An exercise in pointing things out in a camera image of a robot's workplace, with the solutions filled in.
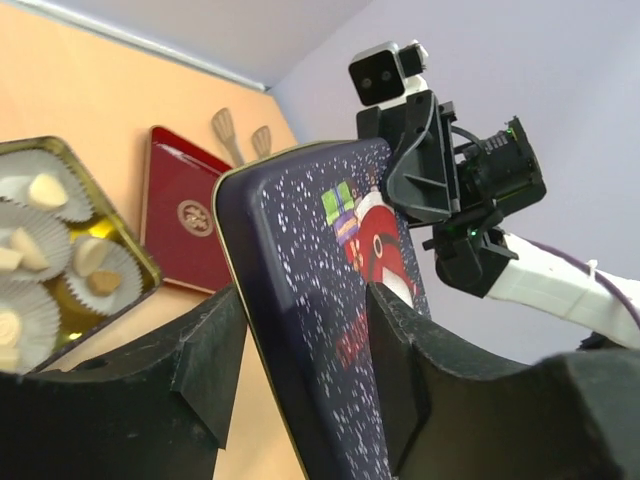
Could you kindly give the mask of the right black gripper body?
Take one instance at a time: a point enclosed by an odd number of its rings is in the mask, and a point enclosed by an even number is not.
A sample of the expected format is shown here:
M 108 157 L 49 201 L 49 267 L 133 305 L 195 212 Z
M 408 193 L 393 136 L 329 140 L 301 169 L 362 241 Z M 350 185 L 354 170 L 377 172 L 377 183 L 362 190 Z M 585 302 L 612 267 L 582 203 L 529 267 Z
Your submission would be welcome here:
M 541 201 L 547 190 L 518 117 L 494 135 L 480 139 L 456 126 L 452 103 L 439 104 L 445 142 L 452 149 L 449 174 L 454 211 L 448 220 L 434 225 L 418 225 L 405 217 L 411 227 L 431 227 L 432 237 L 423 247 L 435 253 L 439 279 L 454 289 L 484 297 L 517 257 L 507 247 L 499 224 Z M 371 107 L 357 114 L 359 138 L 385 140 L 384 111 Z

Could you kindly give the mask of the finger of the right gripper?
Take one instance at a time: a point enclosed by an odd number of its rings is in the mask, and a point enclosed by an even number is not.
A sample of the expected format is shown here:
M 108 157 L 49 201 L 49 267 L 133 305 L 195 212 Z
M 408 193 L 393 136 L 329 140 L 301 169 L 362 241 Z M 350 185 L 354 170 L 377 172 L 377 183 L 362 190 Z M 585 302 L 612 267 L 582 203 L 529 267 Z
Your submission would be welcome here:
M 418 225 L 445 222 L 454 211 L 453 157 L 436 95 L 412 94 L 404 104 L 385 110 L 382 120 L 382 137 L 391 148 L 382 179 L 385 201 Z

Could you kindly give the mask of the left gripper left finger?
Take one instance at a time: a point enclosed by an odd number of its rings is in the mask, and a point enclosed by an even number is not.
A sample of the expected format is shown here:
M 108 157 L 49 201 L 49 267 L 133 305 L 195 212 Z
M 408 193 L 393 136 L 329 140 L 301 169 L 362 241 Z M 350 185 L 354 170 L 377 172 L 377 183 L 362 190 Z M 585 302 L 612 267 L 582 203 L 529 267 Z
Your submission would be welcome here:
M 5 479 L 209 479 L 246 335 L 226 287 L 70 371 L 1 377 Z

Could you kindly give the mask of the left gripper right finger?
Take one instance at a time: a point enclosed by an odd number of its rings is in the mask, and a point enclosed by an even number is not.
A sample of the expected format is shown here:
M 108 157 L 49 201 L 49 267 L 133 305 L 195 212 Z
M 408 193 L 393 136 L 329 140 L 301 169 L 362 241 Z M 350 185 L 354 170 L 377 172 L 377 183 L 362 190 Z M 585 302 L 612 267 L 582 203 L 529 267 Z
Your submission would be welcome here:
M 366 291 L 392 474 L 400 479 L 635 479 L 639 355 L 560 354 L 524 365 Z

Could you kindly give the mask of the gold tin lid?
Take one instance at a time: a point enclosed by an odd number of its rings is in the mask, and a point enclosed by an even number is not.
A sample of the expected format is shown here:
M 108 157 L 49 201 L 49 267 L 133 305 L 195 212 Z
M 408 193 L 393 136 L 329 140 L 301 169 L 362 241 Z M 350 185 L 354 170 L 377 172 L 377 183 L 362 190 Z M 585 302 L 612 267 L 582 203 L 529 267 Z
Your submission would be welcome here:
M 299 146 L 225 174 L 219 238 L 309 479 L 387 479 L 366 287 L 428 309 L 406 221 L 379 184 L 381 139 Z

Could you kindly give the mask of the white round chocolate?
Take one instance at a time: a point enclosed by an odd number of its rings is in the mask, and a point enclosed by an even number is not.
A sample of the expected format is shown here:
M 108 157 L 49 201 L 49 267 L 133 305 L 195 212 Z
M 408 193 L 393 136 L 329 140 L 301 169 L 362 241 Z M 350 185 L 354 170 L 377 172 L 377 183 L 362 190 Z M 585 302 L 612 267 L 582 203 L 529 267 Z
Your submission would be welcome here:
M 0 348 L 0 370 L 15 373 L 19 364 L 19 351 L 15 348 Z

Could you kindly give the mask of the white cylinder chocolate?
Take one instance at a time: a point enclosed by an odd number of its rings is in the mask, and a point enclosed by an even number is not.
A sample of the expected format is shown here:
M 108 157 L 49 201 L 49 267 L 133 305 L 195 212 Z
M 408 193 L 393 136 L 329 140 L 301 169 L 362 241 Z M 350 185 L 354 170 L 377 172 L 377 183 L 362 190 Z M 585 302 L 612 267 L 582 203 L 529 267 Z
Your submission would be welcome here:
M 96 271 L 108 254 L 108 242 L 96 237 L 79 237 L 74 243 L 72 267 L 80 277 Z

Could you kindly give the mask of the white swirl oval chocolate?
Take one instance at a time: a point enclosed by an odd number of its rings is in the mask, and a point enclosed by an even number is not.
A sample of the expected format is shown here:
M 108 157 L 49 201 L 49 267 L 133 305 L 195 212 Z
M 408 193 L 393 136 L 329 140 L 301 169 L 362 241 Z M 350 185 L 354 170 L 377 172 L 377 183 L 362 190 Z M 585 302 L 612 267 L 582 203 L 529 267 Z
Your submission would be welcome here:
M 22 319 L 18 313 L 11 309 L 0 311 L 0 345 L 2 347 L 15 347 L 22 335 Z

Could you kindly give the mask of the white heart chocolate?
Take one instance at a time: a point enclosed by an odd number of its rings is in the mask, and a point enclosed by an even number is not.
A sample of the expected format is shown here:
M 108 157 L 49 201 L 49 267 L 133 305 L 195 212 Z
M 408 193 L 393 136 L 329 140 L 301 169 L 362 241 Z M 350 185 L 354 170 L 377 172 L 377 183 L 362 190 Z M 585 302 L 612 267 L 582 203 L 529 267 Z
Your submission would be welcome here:
M 16 229 L 9 238 L 13 250 L 23 254 L 21 265 L 31 271 L 45 270 L 50 266 L 49 260 L 31 235 L 22 227 Z

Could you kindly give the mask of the white block chocolate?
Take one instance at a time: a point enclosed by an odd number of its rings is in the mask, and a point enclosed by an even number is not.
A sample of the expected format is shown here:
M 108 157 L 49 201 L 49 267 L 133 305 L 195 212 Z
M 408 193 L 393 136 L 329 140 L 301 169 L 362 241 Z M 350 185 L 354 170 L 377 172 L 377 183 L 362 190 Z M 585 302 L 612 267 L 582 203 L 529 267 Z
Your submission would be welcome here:
M 16 271 L 23 259 L 23 254 L 19 251 L 1 247 L 0 248 L 0 272 L 11 273 Z

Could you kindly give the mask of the white rectangular chocolate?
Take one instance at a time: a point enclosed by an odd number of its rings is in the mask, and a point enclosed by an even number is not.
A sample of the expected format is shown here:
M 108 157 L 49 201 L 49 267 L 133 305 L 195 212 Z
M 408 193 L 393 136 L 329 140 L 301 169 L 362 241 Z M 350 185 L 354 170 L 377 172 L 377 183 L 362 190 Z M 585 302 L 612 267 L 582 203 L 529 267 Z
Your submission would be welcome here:
M 55 176 L 42 173 L 35 176 L 29 184 L 27 200 L 34 208 L 51 211 L 65 206 L 69 196 Z

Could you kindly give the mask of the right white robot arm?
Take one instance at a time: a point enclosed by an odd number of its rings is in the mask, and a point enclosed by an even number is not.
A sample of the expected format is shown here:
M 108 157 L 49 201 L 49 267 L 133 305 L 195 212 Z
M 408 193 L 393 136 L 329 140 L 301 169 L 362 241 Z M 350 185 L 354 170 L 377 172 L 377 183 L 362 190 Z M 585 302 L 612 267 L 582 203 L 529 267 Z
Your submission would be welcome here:
M 423 248 L 433 253 L 444 284 L 534 308 L 624 348 L 638 347 L 637 281 L 503 230 L 507 216 L 547 192 L 518 119 L 481 139 L 456 125 L 451 103 L 424 90 L 366 102 L 357 132 L 389 145 L 382 196 L 411 226 L 431 228 Z

